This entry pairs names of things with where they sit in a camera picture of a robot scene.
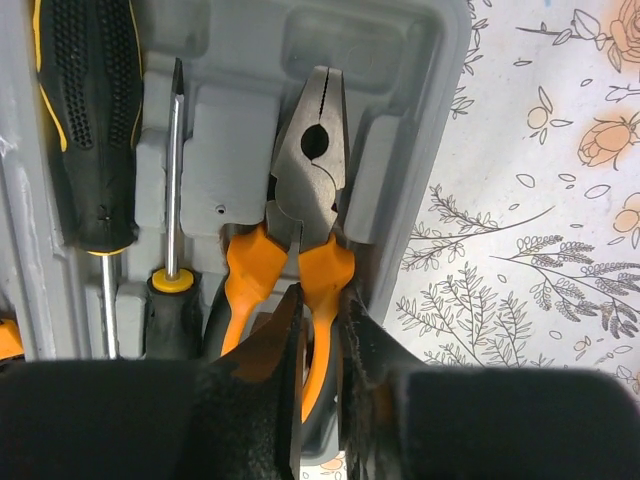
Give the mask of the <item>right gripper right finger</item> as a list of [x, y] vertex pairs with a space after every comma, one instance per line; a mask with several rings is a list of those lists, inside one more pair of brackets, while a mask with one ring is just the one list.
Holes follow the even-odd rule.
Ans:
[[639, 409], [594, 370], [430, 366], [341, 295], [351, 479], [635, 479]]

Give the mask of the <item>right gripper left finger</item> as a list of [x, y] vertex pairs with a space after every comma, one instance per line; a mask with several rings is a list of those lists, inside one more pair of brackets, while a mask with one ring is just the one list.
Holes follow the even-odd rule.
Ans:
[[38, 361], [1, 377], [5, 479], [295, 479], [303, 295], [221, 358]]

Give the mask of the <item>small yellow black screwdriver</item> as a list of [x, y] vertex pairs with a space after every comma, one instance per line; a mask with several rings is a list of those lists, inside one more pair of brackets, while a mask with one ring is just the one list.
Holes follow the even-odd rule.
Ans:
[[144, 353], [148, 359], [194, 359], [202, 342], [200, 275], [181, 266], [181, 179], [185, 121], [183, 62], [174, 62], [166, 149], [164, 266], [147, 281]]

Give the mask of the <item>orange black pliers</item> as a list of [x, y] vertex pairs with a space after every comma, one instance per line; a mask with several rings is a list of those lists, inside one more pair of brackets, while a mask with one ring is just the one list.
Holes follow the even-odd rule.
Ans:
[[313, 349], [301, 405], [305, 434], [322, 422], [336, 393], [335, 320], [355, 256], [338, 242], [337, 193], [349, 160], [343, 73], [317, 66], [274, 144], [265, 218], [231, 236], [228, 274], [205, 328], [203, 354], [216, 360], [241, 342], [254, 309], [271, 295], [290, 253], [296, 253], [304, 303], [311, 312]]

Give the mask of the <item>screwdriver bit set holder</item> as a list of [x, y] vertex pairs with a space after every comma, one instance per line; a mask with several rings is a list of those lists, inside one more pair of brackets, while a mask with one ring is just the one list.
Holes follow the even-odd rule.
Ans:
[[23, 355], [24, 347], [16, 321], [2, 319], [0, 324], [0, 359], [7, 361]]

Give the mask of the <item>grey plastic tool case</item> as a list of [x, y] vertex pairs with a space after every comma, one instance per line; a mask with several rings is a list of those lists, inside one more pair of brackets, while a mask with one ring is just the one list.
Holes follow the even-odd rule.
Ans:
[[[369, 311], [382, 318], [470, 38], [462, 1], [136, 1], [144, 59], [137, 241], [117, 263], [119, 347], [143, 353], [146, 280], [162, 262], [170, 88], [184, 65], [184, 260], [208, 309], [226, 234], [263, 215], [276, 132], [312, 69], [344, 74], [351, 156], [338, 195]], [[35, 73], [31, 1], [1, 5], [1, 310], [30, 360], [106, 354], [97, 259], [56, 204], [58, 135]]]

